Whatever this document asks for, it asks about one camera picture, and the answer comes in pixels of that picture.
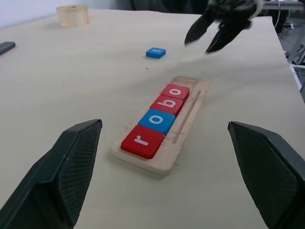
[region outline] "wall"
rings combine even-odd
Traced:
[[[0,0],[0,29],[54,15],[56,7],[70,4],[86,4],[94,9],[130,9],[129,0]]]

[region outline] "small blue block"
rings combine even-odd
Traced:
[[[150,50],[146,51],[147,57],[152,57],[157,59],[160,59],[165,54],[166,54],[166,49],[151,48]]]
[[[158,111],[155,109],[149,109],[148,112],[139,121],[138,125],[145,126],[147,128],[167,134],[170,130],[175,116],[166,112]]]

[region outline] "letter block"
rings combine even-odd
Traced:
[[[170,130],[175,116],[155,109],[149,109],[143,118],[138,122],[138,125],[145,126],[147,128],[167,134]]]
[[[161,95],[165,95],[176,99],[181,99],[183,100],[183,102],[185,102],[187,97],[189,97],[189,94],[190,94],[190,88],[171,83],[167,85],[164,88],[164,90],[161,92]]]
[[[121,149],[152,159],[163,139],[163,133],[137,125],[122,141]]]
[[[183,106],[183,100],[160,95],[151,105],[151,109],[173,114],[177,117]]]

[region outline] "table surface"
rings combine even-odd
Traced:
[[[304,158],[305,105],[271,18],[255,18],[222,51],[217,31],[188,47],[196,15],[90,10],[88,25],[57,16],[0,31],[0,207],[66,128],[101,118],[91,184],[76,229],[265,229],[243,182],[229,121],[279,133]],[[145,58],[151,47],[167,49]],[[175,76],[211,83],[167,177],[109,154],[127,124]]]

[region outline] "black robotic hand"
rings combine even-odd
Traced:
[[[251,19],[260,13],[262,6],[263,0],[209,0],[204,14],[189,29],[184,44],[199,40],[214,21],[219,21],[219,31],[206,53],[221,50],[242,30],[251,27]]]

